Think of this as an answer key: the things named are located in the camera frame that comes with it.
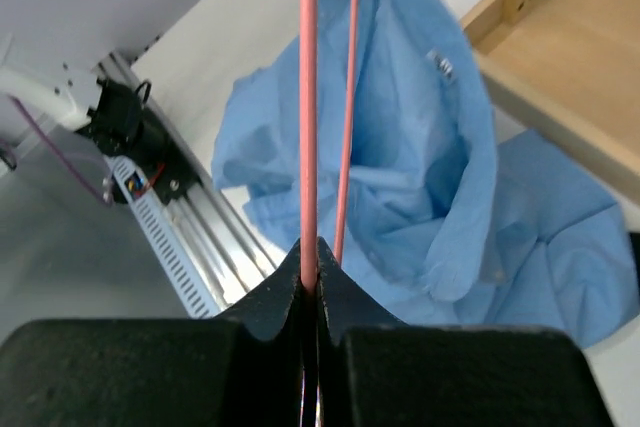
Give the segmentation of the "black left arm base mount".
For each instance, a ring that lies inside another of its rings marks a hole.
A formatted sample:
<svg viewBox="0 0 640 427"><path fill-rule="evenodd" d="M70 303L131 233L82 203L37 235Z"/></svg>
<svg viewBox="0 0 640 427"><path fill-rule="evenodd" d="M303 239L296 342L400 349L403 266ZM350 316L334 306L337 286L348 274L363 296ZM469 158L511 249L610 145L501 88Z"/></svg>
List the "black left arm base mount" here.
<svg viewBox="0 0 640 427"><path fill-rule="evenodd" d="M147 106L151 82L145 80L131 88L101 78L97 84L101 88L98 104L89 109L89 123L77 133L91 140L102 154L125 157L140 169L126 177L115 201L123 203L125 193L137 200L153 191L167 205L186 194L197 183L196 172Z"/></svg>

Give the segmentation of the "light blue button shirt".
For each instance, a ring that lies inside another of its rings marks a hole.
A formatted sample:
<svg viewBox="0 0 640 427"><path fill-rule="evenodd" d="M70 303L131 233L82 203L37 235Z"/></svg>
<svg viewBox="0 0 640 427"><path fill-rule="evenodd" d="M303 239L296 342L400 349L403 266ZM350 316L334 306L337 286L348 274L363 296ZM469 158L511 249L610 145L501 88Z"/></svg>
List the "light blue button shirt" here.
<svg viewBox="0 0 640 427"><path fill-rule="evenodd" d="M497 145L470 46L441 0L359 0L343 268L404 322L536 324L581 347L639 314L616 200L533 131ZM334 239L349 0L318 0L318 235ZM296 38L236 81L215 141L216 188L249 221L299 237Z"/></svg>

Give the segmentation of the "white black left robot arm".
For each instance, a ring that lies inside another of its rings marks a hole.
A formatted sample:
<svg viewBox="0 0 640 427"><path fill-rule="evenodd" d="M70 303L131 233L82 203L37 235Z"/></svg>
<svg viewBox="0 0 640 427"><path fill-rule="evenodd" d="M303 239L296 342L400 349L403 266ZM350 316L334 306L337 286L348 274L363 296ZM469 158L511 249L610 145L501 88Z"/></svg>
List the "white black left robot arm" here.
<svg viewBox="0 0 640 427"><path fill-rule="evenodd" d="M34 56L11 35L1 39L1 92L17 108L30 104L68 131L104 119L109 130L132 137L141 122L141 101L116 100L107 90L87 70Z"/></svg>

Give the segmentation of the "pink wire hanger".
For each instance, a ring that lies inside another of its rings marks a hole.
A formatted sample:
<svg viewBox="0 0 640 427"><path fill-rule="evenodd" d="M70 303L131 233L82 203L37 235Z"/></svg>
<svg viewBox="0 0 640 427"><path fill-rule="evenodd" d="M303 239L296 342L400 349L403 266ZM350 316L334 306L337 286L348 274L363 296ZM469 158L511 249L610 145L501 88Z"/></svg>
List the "pink wire hanger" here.
<svg viewBox="0 0 640 427"><path fill-rule="evenodd" d="M347 218L349 168L355 107L358 0L350 0L346 103L339 176L334 253L341 260ZM300 0L299 145L300 279L309 294L317 282L317 0Z"/></svg>

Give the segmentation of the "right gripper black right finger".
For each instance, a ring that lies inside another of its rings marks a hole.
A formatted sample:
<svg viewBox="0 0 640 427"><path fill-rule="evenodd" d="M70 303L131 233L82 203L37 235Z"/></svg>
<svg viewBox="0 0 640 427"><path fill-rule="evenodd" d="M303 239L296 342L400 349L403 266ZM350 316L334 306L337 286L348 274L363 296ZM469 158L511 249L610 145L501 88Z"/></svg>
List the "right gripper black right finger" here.
<svg viewBox="0 0 640 427"><path fill-rule="evenodd" d="M610 426L588 362L539 326L401 322L317 243L325 426Z"/></svg>

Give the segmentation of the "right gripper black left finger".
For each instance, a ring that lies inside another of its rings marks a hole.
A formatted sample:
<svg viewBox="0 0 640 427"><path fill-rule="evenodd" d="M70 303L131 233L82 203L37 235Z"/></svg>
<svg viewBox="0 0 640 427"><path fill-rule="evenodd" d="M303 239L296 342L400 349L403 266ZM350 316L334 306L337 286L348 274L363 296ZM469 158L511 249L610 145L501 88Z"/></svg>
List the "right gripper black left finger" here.
<svg viewBox="0 0 640 427"><path fill-rule="evenodd" d="M298 426L300 251L207 319L47 319L1 347L5 426Z"/></svg>

